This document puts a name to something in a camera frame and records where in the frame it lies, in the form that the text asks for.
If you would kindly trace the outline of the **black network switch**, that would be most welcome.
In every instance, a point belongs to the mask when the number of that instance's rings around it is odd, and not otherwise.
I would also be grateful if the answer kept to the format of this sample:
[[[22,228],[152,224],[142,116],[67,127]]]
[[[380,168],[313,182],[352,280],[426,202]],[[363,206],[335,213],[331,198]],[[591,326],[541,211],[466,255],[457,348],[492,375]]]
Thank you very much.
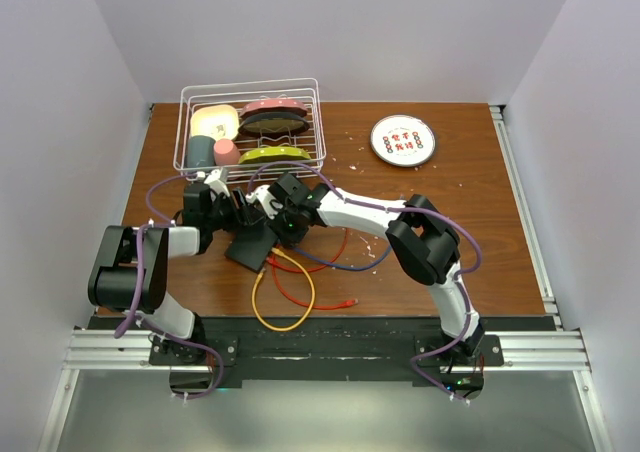
[[[249,225],[238,225],[226,230],[232,236],[224,252],[225,258],[258,273],[264,267],[271,249],[278,243],[277,234],[268,220],[258,219]]]

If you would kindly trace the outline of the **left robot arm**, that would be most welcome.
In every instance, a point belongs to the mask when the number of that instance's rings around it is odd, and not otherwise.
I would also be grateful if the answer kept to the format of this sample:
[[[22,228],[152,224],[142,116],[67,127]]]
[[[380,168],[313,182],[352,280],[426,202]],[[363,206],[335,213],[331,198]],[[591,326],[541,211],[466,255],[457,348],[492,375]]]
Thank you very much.
[[[241,190],[192,182],[183,192],[181,221],[153,220],[139,227],[105,229],[88,281],[92,305],[119,312],[123,320],[113,336],[121,339],[133,327],[144,328],[168,344],[185,364],[214,360],[202,319],[167,291],[173,258],[201,255],[214,233],[232,232],[226,257],[257,272],[266,262],[277,236],[268,216]]]

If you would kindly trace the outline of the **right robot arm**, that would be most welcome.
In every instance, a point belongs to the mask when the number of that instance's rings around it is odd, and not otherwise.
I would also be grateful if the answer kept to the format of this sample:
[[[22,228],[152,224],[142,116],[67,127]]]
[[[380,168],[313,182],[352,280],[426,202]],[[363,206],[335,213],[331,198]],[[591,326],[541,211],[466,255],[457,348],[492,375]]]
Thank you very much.
[[[448,358],[469,364],[481,352],[484,330],[463,276],[480,265],[469,233],[440,214],[424,196],[375,200],[324,183],[309,188],[290,173],[266,188],[271,226],[281,243],[297,246],[313,226],[347,228],[386,239],[404,273],[427,287],[447,338]]]

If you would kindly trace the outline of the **yellow green bowl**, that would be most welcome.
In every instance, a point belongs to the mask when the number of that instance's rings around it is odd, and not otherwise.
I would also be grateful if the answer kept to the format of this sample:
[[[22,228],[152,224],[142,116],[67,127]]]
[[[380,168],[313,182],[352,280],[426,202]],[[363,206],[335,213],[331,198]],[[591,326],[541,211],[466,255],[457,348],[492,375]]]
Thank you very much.
[[[308,161],[310,154],[298,147],[290,145],[267,146],[249,150],[238,160],[239,165],[256,165],[279,161]]]

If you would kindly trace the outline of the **pink cup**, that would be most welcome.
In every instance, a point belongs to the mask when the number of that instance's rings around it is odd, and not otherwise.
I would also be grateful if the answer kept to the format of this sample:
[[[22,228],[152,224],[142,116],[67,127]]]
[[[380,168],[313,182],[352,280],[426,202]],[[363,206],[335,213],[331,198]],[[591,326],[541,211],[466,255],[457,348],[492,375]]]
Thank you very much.
[[[226,138],[219,139],[215,142],[213,152],[216,166],[237,165],[241,156],[235,142]]]

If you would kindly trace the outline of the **grey cup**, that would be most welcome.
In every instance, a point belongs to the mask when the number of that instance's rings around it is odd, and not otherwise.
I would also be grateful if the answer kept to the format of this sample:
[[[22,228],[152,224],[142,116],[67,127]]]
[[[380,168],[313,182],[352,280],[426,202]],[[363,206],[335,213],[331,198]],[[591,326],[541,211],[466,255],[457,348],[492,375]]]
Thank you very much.
[[[216,141],[207,135],[191,136],[187,141],[185,168],[206,169],[215,166]]]

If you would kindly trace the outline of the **dark brown round plate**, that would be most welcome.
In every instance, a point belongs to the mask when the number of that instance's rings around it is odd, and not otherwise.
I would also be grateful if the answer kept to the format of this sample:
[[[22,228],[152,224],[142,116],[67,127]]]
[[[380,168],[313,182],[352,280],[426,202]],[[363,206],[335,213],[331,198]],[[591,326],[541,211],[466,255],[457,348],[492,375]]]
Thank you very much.
[[[303,117],[287,112],[265,112],[242,121],[239,133],[248,136],[298,135],[308,131],[310,123]]]

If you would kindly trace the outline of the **cream square plate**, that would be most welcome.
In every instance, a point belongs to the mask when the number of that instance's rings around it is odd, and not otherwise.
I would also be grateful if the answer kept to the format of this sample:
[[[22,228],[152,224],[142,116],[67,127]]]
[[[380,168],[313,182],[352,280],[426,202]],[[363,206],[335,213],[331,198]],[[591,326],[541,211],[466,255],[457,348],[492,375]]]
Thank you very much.
[[[239,113],[231,105],[219,104],[198,108],[190,119],[190,136],[206,136],[216,141],[235,141],[239,130]]]

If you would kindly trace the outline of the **pink round plate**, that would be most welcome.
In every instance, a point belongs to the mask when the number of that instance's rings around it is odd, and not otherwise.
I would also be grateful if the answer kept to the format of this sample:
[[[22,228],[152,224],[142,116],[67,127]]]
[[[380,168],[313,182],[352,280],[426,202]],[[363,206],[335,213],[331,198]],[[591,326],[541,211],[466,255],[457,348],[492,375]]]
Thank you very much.
[[[306,117],[308,114],[303,102],[287,97],[277,97],[263,98],[248,103],[240,110],[239,117],[245,119],[265,112],[287,112],[300,117]]]

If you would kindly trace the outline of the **white patterned round plate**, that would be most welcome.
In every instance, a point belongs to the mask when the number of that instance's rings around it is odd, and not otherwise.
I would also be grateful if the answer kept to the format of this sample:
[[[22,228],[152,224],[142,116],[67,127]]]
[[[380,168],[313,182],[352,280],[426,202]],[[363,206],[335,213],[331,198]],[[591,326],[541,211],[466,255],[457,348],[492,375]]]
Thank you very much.
[[[370,146],[387,164],[414,168],[428,162],[436,150],[436,137],[422,120],[408,115],[392,115],[372,128]]]

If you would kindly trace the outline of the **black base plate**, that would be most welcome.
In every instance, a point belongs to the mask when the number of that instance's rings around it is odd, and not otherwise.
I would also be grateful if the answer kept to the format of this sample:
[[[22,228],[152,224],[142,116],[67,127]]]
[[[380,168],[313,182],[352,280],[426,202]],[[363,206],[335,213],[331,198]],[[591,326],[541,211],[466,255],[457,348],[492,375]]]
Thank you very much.
[[[223,388],[248,381],[383,381],[422,386],[421,372],[453,391],[479,390],[504,363],[500,340],[482,330],[450,347],[436,318],[316,317],[278,333],[248,317],[209,317],[198,340],[218,352]]]

